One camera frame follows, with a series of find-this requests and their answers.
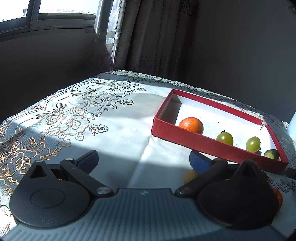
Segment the small orange tangerine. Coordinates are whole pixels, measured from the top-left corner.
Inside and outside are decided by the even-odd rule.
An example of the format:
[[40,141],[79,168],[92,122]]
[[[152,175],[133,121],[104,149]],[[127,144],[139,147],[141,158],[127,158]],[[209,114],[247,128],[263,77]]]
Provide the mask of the small orange tangerine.
[[282,204],[283,204],[283,196],[282,196],[281,192],[278,189],[273,188],[273,191],[276,194],[276,197],[277,197],[277,200],[278,200],[278,209],[280,210],[281,207],[282,207]]

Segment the small green tomato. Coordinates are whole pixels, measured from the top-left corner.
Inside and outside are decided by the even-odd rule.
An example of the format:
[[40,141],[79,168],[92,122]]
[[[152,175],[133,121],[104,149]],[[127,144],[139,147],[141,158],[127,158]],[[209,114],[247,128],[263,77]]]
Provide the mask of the small green tomato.
[[252,153],[256,153],[260,150],[260,139],[258,137],[251,137],[246,142],[246,150]]

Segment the green cucumber chunk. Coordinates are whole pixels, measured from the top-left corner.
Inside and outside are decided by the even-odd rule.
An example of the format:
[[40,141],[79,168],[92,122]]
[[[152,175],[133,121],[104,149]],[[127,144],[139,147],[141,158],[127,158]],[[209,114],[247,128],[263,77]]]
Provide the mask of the green cucumber chunk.
[[278,161],[280,158],[280,153],[276,149],[270,149],[270,150],[265,151],[264,156],[266,158],[270,158],[270,159]]

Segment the green tomato with stem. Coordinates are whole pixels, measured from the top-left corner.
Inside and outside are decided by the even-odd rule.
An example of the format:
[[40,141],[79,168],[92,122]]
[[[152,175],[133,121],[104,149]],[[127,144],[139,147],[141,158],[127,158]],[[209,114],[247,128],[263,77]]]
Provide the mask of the green tomato with stem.
[[224,144],[233,145],[234,140],[230,133],[226,131],[222,131],[216,138],[217,141],[222,142]]

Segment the large orange tangerine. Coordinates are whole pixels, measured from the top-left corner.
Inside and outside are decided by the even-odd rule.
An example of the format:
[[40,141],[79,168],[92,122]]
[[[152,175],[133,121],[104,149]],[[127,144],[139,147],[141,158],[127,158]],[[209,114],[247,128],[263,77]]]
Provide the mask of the large orange tangerine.
[[202,135],[204,131],[203,123],[198,118],[194,117],[183,119],[179,123],[179,127],[190,132],[198,133],[200,135]]

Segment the blue electric kettle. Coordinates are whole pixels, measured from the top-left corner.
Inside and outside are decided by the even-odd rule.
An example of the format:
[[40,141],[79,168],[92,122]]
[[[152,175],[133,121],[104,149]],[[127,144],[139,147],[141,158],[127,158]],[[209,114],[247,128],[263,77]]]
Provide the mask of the blue electric kettle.
[[293,146],[295,147],[295,141],[296,141],[296,112],[293,114],[293,117],[291,118],[288,127],[287,127],[287,135],[290,138],[290,141],[292,142]]

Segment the red shallow cardboard box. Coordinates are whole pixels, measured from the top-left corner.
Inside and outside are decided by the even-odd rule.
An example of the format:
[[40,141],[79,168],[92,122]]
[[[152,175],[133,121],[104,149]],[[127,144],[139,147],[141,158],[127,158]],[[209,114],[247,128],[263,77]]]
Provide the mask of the red shallow cardboard box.
[[[189,117],[198,118],[203,123],[202,135],[179,127],[179,123]],[[232,146],[216,140],[222,131],[232,135]],[[250,159],[260,169],[276,174],[283,173],[288,166],[287,156],[278,138],[269,125],[263,125],[263,120],[177,89],[171,90],[157,111],[152,124],[152,135],[236,163]],[[247,151],[246,142],[251,137],[260,139],[262,153],[268,149],[277,149],[280,153],[279,160]]]

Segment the white floral tablecloth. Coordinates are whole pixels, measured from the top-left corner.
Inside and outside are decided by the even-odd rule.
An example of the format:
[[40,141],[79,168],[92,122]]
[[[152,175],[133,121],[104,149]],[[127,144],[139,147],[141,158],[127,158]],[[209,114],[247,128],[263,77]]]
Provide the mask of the white floral tablecloth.
[[295,142],[287,123],[220,94],[131,71],[111,71],[59,90],[1,124],[1,236],[16,222],[9,200],[35,161],[54,164],[91,149],[99,154],[92,176],[112,188],[175,189],[189,168],[189,149],[151,135],[152,120],[172,89],[183,90],[264,119],[289,167]]

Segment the dark patterned curtain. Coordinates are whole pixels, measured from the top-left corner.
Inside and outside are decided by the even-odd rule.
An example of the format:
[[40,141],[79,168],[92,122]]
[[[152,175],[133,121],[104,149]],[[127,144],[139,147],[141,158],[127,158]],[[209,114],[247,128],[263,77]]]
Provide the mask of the dark patterned curtain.
[[180,81],[189,68],[199,1],[99,1],[94,23],[101,71]]

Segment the window frame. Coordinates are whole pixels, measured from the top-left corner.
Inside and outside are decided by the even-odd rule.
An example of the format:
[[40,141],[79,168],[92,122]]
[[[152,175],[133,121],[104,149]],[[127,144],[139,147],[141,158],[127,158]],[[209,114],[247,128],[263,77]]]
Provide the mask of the window frame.
[[1,41],[18,34],[60,29],[93,28],[99,1],[1,1]]

